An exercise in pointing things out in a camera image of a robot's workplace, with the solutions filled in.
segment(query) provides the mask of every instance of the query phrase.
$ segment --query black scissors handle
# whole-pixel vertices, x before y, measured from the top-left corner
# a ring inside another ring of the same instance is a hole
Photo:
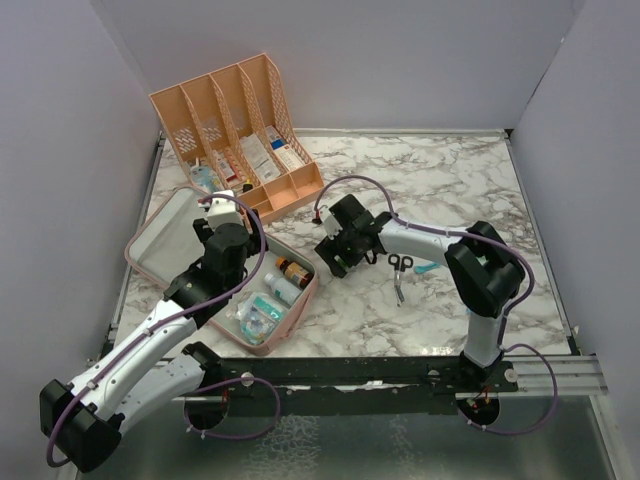
[[[396,271],[404,272],[407,268],[413,267],[413,258],[408,256],[400,257],[400,255],[392,253],[389,255],[389,265]]]

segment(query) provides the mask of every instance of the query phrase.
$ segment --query teal label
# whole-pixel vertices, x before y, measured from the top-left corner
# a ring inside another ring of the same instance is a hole
[[[284,318],[282,310],[278,310],[276,307],[260,297],[256,298],[253,304],[258,310],[278,322]]]

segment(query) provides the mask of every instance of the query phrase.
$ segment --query cable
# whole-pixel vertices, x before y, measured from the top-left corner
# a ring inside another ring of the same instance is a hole
[[[497,248],[500,248],[502,250],[505,250],[506,252],[508,252],[511,255],[513,255],[514,257],[516,257],[518,259],[518,261],[522,264],[524,269],[527,271],[527,275],[529,275],[529,285],[527,286],[526,290],[524,291],[524,293],[522,295],[520,295],[513,302],[511,302],[509,305],[507,305],[507,307],[504,309],[504,314],[503,314],[504,321],[506,321],[506,318],[508,317],[508,315],[511,312],[511,310],[513,310],[517,305],[521,304],[524,300],[526,300],[527,297],[529,297],[529,295],[531,295],[531,292],[533,292],[533,287],[535,286],[535,274],[533,273],[533,269],[531,268],[531,265],[529,265],[529,262],[527,262],[527,260],[518,251],[514,250],[513,248],[511,248],[508,245],[505,245],[504,243],[497,242],[497,241],[492,240],[490,238],[481,237],[480,235],[475,235],[473,233],[443,230],[443,229],[440,229],[440,228],[428,227],[426,225],[416,225],[416,224],[413,224],[413,223],[409,223],[409,222],[407,222],[405,220],[402,220],[398,216],[396,211],[393,209],[393,203],[391,202],[391,196],[389,195],[389,192],[387,191],[387,189],[384,188],[381,183],[377,182],[373,178],[365,177],[364,175],[355,175],[354,174],[354,175],[345,175],[344,177],[339,177],[339,178],[336,178],[335,180],[332,180],[331,182],[326,184],[322,190],[320,190],[320,194],[318,195],[318,198],[316,199],[316,203],[313,205],[313,210],[316,212],[316,216],[319,215],[318,205],[320,204],[320,200],[322,199],[322,196],[325,194],[325,192],[331,186],[335,185],[336,183],[342,182],[344,180],[350,180],[350,179],[364,180],[365,182],[372,183],[376,187],[378,187],[378,189],[384,195],[384,198],[387,200],[387,205],[389,206],[389,213],[391,213],[391,218],[393,218],[400,225],[403,225],[403,226],[408,227],[408,228],[413,228],[414,230],[419,230],[421,232],[434,233],[436,235],[445,235],[447,237],[470,238],[470,239],[475,240],[477,242],[488,243],[489,245],[492,245],[494,247],[497,247]]]
[[[200,435],[202,435],[203,436],[202,438],[204,438],[204,436],[207,436],[207,437],[211,437],[211,438],[221,438],[223,440],[253,440],[255,438],[261,437],[265,433],[269,432],[269,430],[271,430],[273,427],[275,427],[276,423],[278,423],[278,419],[280,418],[280,409],[281,409],[280,395],[278,395],[278,391],[276,390],[276,387],[274,387],[267,380],[264,380],[262,378],[256,378],[256,377],[251,377],[251,378],[242,378],[242,377],[232,378],[230,380],[224,380],[222,382],[214,383],[213,385],[209,385],[207,387],[199,388],[198,390],[195,390],[195,391],[193,391],[191,393],[204,393],[204,392],[208,392],[210,390],[215,390],[216,388],[224,387],[226,385],[231,385],[233,383],[248,382],[248,381],[258,382],[258,383],[262,383],[263,385],[266,385],[267,387],[269,387],[271,392],[273,392],[273,395],[276,398],[276,411],[273,414],[273,418],[271,419],[271,422],[269,422],[269,425],[267,425],[265,428],[263,428],[259,432],[248,433],[246,435],[228,435],[228,434],[225,434],[225,433],[211,432],[209,430],[198,430],[189,421],[189,416],[187,415],[187,411],[185,409],[184,420],[185,420],[185,422],[187,422],[187,425],[189,426],[189,428],[187,429],[187,432],[190,432],[190,431],[193,430],[194,432],[197,432]]]
[[[212,298],[211,300],[207,300],[206,302],[200,303],[198,305],[194,305],[185,310],[182,310],[181,312],[174,313],[173,315],[170,315],[167,318],[164,318],[158,321],[157,323],[149,327],[149,331],[151,333],[162,328],[167,323],[172,322],[177,318],[180,318],[186,315],[191,315],[192,313],[195,313],[198,310],[210,307],[211,305],[218,303],[221,300],[229,298],[234,293],[239,292],[251,281],[251,279],[253,279],[253,277],[256,276],[256,274],[258,273],[258,270],[260,269],[260,266],[262,265],[262,261],[264,260],[264,256],[267,248],[267,239],[264,233],[264,229],[262,228],[262,223],[260,223],[260,218],[243,201],[238,200],[237,198],[229,195],[214,193],[212,195],[207,195],[206,197],[202,198],[200,200],[200,203],[208,202],[214,198],[231,200],[232,202],[242,207],[247,212],[247,214],[251,217],[251,219],[255,222],[256,226],[258,227],[258,234],[260,235],[260,254],[258,256],[258,261],[256,262],[256,266],[251,271],[251,273],[247,275],[247,277],[244,280],[242,280],[237,286],[235,286],[231,290],[223,293],[222,295],[218,295],[217,297]],[[111,360],[95,377],[91,379],[91,383],[93,383],[94,385],[98,385],[98,382],[100,382],[107,375],[107,373],[109,373],[124,357],[126,357],[141,341],[143,341],[146,338],[148,338],[148,336],[144,333],[141,333],[136,338],[134,338],[131,341],[131,343],[129,343],[126,347],[124,347],[115,357],[113,357],[113,360]],[[62,425],[64,424],[65,420],[67,419],[71,411],[76,407],[76,405],[80,403],[80,400],[90,390],[91,389],[89,388],[88,385],[84,387],[82,390],[80,390],[78,394],[69,402],[67,407],[62,411],[62,414],[58,417],[58,420],[53,426],[53,429],[51,430],[51,435],[49,436],[49,441],[47,442],[47,452],[46,452],[47,464],[50,467],[53,467],[53,468],[62,467],[63,465],[66,465],[67,463],[69,463],[70,461],[69,458],[65,458],[64,460],[61,460],[61,461],[56,461],[53,458],[53,447],[56,444],[56,440],[58,438],[58,435],[60,433],[60,430],[62,429]]]
[[[549,363],[549,360],[547,360],[544,357],[544,355],[542,355],[538,350],[533,348],[531,345],[527,345],[526,343],[516,343],[515,345],[512,345],[509,348],[507,348],[505,350],[505,353],[512,352],[516,348],[526,348],[530,350],[536,356],[538,356],[540,360],[542,360],[542,363],[544,363],[545,367],[547,367],[547,370],[549,370],[549,375],[551,376],[551,383],[553,384],[553,399],[551,400],[551,406],[549,407],[549,410],[547,410],[547,413],[544,415],[544,417],[542,417],[535,424],[531,425],[530,427],[524,428],[522,430],[514,430],[514,431],[500,430],[497,428],[487,427],[486,425],[480,425],[478,423],[475,423],[469,417],[467,417],[461,410],[458,410],[458,413],[467,421],[468,425],[471,425],[472,427],[475,427],[478,430],[482,430],[483,432],[493,433],[494,435],[514,437],[516,435],[525,435],[527,433],[532,433],[532,432],[535,432],[536,430],[541,429],[547,423],[549,423],[549,420],[551,420],[551,417],[553,417],[553,415],[556,413],[556,410],[558,409],[558,401],[559,401],[558,379],[556,378],[556,374],[554,373],[553,368]]]

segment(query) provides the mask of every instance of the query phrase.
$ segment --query brown bottle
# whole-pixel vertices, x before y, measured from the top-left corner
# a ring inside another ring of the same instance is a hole
[[[313,274],[309,273],[296,262],[287,260],[284,257],[280,257],[276,260],[276,267],[280,269],[290,282],[293,282],[300,288],[306,288],[313,278]]]

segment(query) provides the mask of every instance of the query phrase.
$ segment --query table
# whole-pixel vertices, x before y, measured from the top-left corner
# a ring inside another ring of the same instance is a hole
[[[536,274],[536,288],[510,315],[505,345],[529,343],[547,354],[570,353],[553,289],[502,135],[302,136],[325,182],[348,173],[370,176],[391,192],[401,217],[435,225],[466,227],[476,220],[492,223],[504,240],[522,252]],[[185,182],[167,142],[151,196],[148,215]],[[374,215],[386,209],[375,187],[361,181],[338,184],[326,203],[353,193]],[[467,332],[466,307],[446,268],[423,275],[405,274],[406,302],[396,306],[392,269],[386,262],[360,265],[344,279],[333,278],[313,248],[324,237],[311,223],[311,206],[266,228],[270,234],[311,258],[319,268],[320,288],[297,331],[272,356],[452,355],[462,349]],[[133,272],[118,326],[116,344],[153,309],[162,290]],[[185,343],[202,341],[223,357],[248,354],[212,325]]]

